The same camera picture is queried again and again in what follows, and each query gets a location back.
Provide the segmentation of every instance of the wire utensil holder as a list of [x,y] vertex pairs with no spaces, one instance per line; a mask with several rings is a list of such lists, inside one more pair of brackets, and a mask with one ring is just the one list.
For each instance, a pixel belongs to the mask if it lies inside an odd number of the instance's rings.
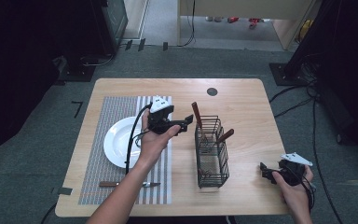
[[226,142],[217,141],[224,134],[224,129],[218,116],[200,118],[204,136],[199,125],[195,131],[198,185],[200,188],[220,188],[229,177]]

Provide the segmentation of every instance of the gray placemat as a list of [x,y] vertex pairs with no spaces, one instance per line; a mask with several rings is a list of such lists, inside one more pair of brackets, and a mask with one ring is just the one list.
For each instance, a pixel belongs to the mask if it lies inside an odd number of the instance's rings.
[[[162,96],[170,104],[171,96]],[[152,101],[151,96],[107,96],[103,98],[101,115],[95,131],[89,163],[86,170],[79,204],[101,204],[114,188],[100,188],[100,181],[120,181],[125,168],[109,161],[103,150],[103,140],[107,131],[118,121],[127,117],[136,117],[141,109]],[[142,188],[137,204],[166,204],[172,202],[172,144],[163,150],[160,159],[150,171],[145,181],[161,183],[158,187]]]

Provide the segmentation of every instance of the table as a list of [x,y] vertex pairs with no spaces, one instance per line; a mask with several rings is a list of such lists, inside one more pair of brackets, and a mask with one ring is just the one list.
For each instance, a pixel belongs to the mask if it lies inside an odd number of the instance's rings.
[[[177,42],[181,45],[181,16],[193,15],[194,0],[178,0]],[[194,16],[274,19],[283,49],[288,49],[318,0],[197,0]]]
[[[210,96],[209,88],[217,95]],[[172,140],[172,203],[136,204],[131,216],[234,216],[287,214],[276,185],[260,176],[259,163],[278,168],[285,153],[263,83],[255,78],[101,78],[96,81],[63,186],[71,195],[60,195],[59,217],[89,217],[98,205],[78,204],[93,136],[104,96],[170,95],[172,119],[193,114],[197,102],[201,115],[218,115],[225,130],[235,130],[227,140],[230,177],[220,189],[197,185],[195,122],[188,132]]]

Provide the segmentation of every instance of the white plate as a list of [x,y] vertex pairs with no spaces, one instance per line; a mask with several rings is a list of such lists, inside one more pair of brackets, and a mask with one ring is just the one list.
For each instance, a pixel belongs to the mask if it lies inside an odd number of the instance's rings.
[[[116,166],[122,168],[126,167],[125,161],[127,160],[129,139],[135,119],[136,117],[128,117],[119,120],[109,129],[105,135],[103,140],[104,153],[107,159]],[[138,133],[140,133],[141,129],[141,119],[139,119],[138,123],[136,124],[133,136],[136,136]],[[130,168],[132,168],[136,161],[138,161],[140,153],[141,149],[136,146],[134,140],[131,147]]]

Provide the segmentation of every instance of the hand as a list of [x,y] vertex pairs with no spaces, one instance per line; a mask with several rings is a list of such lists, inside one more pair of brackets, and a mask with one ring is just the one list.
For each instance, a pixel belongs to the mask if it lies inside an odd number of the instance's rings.
[[174,137],[180,130],[179,125],[172,126],[166,133],[156,134],[147,130],[147,117],[149,116],[149,109],[146,109],[142,115],[142,130],[147,132],[141,140],[141,155],[137,161],[143,165],[151,168],[156,164],[162,150],[167,146],[168,141]]
[[[281,188],[282,196],[291,210],[295,223],[312,223],[310,219],[308,196],[304,187],[301,184],[296,186],[288,185],[278,172],[272,172],[272,175],[278,186]],[[308,165],[305,166],[304,176],[309,182],[312,181],[313,173]],[[309,187],[307,182],[304,182],[304,184],[306,187]]]

